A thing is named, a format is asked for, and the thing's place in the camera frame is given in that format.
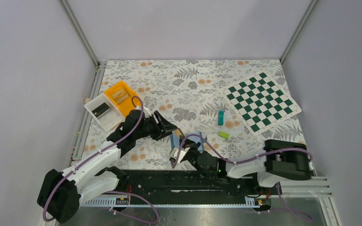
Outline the blue card holder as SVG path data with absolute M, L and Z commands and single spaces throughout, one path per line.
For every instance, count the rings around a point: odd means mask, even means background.
M 186 136 L 190 137 L 187 138 L 187 140 L 184 142 L 183 148 L 187 148 L 193 144 L 196 145 L 197 150 L 202 153 L 205 148 L 204 148 L 204 140 L 202 138 L 202 133 L 198 132 L 198 131 L 193 131 L 190 133 L 187 133 Z M 183 140 L 184 136 L 183 135 L 176 135 L 176 134 L 172 134 L 170 135 L 170 141 L 171 141 L 171 148 L 178 148 Z

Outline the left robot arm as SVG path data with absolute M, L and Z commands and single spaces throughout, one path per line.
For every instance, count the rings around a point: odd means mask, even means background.
M 117 170 L 108 167 L 135 147 L 145 137 L 160 140 L 177 130 L 158 111 L 145 114 L 145 108 L 130 111 L 103 144 L 103 148 L 90 154 L 77 164 L 62 171 L 50 170 L 44 177 L 37 204 L 43 208 L 43 219 L 67 222 L 80 204 L 96 196 L 113 191 L 120 183 Z

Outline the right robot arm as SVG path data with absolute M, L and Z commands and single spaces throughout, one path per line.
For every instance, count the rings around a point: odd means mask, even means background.
M 198 150 L 198 144 L 186 140 L 170 154 L 173 164 L 189 162 L 201 175 L 216 179 L 240 179 L 251 175 L 259 187 L 270 188 L 287 180 L 312 178 L 311 155 L 304 144 L 269 139 L 256 153 L 234 159 L 216 157 Z

